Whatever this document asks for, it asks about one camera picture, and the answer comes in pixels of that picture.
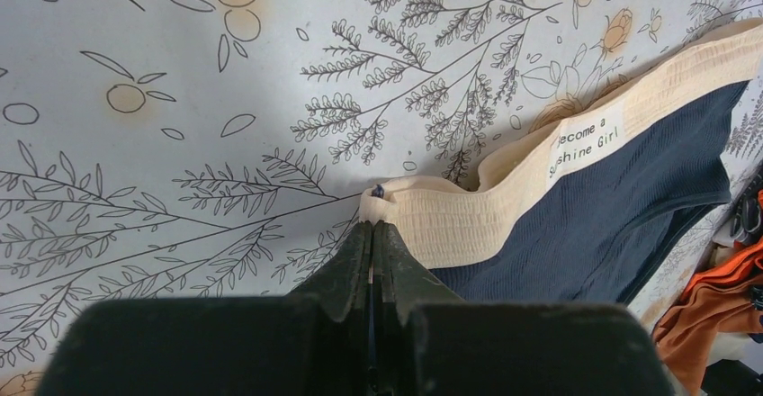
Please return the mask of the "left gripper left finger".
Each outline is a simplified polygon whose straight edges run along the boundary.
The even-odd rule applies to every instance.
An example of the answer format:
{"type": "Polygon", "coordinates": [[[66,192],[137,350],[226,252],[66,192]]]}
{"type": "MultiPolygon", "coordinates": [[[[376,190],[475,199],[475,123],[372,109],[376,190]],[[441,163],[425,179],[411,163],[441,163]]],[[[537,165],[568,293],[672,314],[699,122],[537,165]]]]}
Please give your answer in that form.
{"type": "Polygon", "coordinates": [[[39,395],[369,395],[373,228],[283,296],[101,301],[59,344],[39,395]]]}

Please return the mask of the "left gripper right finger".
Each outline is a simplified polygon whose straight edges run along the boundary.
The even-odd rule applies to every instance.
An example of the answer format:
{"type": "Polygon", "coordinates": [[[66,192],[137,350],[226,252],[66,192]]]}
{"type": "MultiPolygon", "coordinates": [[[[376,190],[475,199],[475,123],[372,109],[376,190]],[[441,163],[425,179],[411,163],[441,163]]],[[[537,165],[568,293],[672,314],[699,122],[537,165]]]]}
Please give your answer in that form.
{"type": "Polygon", "coordinates": [[[671,395],[649,336],[617,304],[469,303],[372,228],[380,395],[671,395]]]}

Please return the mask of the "navy underwear beige waistband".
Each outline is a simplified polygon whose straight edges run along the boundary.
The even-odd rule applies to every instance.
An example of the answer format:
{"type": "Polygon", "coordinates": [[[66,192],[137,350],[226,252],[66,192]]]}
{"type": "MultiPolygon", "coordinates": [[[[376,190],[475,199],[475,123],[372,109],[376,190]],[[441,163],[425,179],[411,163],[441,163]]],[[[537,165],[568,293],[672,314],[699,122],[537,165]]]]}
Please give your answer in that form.
{"type": "Polygon", "coordinates": [[[761,60],[762,21],[727,24],[494,151],[476,191],[402,177],[364,192],[359,218],[395,225],[469,301],[628,302],[730,200],[721,155],[761,60]]]}

